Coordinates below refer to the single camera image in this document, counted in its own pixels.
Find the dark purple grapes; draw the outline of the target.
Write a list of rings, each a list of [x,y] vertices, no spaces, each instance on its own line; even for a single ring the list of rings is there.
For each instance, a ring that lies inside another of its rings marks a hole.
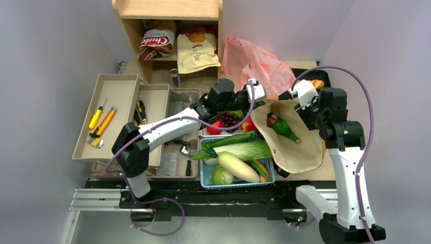
[[[224,128],[229,128],[237,125],[240,119],[234,112],[224,112],[220,115],[220,121]]]

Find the red yellow apple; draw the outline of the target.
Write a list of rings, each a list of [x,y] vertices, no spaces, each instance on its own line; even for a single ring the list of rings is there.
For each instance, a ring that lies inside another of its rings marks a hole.
[[[244,133],[247,133],[247,132],[251,132],[251,131],[256,131],[257,127],[253,123],[252,119],[249,117],[244,123],[242,123],[241,130]]]

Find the golden baguette bread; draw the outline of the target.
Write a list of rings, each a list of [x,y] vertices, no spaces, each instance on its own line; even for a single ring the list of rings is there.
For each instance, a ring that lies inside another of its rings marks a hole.
[[[310,80],[310,83],[314,86],[316,90],[320,90],[325,86],[324,81],[318,79]]]

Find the green cucumber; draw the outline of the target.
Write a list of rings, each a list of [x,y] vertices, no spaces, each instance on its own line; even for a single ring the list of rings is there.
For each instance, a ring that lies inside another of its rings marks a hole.
[[[221,139],[215,139],[208,142],[202,142],[201,147],[202,149],[207,149],[207,148],[214,148],[214,147],[219,147],[224,145],[237,144],[237,143],[246,142],[251,139],[255,139],[256,137],[257,137],[257,133],[255,131],[250,131],[243,134],[237,134],[237,135],[223,137]]]

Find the green glass bottle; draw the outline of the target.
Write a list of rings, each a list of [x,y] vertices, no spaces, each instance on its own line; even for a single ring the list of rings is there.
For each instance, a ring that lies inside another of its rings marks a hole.
[[[301,142],[301,139],[295,135],[287,122],[272,112],[267,115],[267,126],[272,128],[278,135],[289,138],[296,144]]]

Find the pink plastic grocery bag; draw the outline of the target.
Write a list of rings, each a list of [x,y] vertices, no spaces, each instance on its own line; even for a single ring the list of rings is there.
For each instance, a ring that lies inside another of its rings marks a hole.
[[[295,80],[286,62],[257,44],[234,37],[225,40],[221,70],[233,81],[235,91],[241,90],[250,78],[255,78],[269,98],[287,91]]]

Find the brown Trader Joe's bag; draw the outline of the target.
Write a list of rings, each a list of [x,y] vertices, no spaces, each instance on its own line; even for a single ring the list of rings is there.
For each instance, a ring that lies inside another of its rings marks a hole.
[[[293,100],[270,100],[254,109],[252,122],[271,149],[274,163],[291,174],[311,175],[324,168],[325,147],[317,131],[310,131],[297,114]],[[273,113],[283,119],[300,143],[279,135],[267,125],[267,117]]]

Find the green napa cabbage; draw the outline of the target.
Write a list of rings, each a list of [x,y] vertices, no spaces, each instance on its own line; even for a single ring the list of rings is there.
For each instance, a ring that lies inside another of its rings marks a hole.
[[[242,161],[272,158],[271,149],[263,140],[223,145],[213,148],[217,155],[228,152]]]

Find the white daikon radish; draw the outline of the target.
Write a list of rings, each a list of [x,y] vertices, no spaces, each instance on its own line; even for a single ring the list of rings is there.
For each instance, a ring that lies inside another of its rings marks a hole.
[[[218,163],[233,176],[251,183],[260,182],[260,176],[245,162],[226,151],[218,155]]]

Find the cream chips bag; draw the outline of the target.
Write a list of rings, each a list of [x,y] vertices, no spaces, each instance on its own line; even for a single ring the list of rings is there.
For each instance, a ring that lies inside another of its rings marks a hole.
[[[189,74],[221,64],[217,49],[217,25],[189,25],[177,37],[177,69]]]

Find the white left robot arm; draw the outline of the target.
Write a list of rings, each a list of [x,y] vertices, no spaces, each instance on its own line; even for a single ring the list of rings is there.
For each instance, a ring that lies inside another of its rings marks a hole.
[[[145,173],[150,152],[181,135],[197,132],[202,126],[211,127],[223,112],[241,110],[248,118],[266,98],[264,86],[255,78],[249,79],[238,92],[234,92],[230,79],[219,79],[207,94],[178,114],[138,127],[134,123],[124,125],[113,144],[113,158],[108,164],[119,163],[132,202],[145,208],[151,203],[151,188]]]

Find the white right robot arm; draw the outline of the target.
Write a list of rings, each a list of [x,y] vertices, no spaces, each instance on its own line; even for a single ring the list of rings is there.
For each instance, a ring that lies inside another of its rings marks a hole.
[[[297,185],[285,193],[286,202],[305,206],[319,222],[324,243],[375,243],[386,239],[371,211],[363,170],[365,136],[361,123],[347,119],[347,93],[340,88],[290,89],[294,107],[310,130],[318,130],[332,161],[337,190],[333,206],[312,185]]]

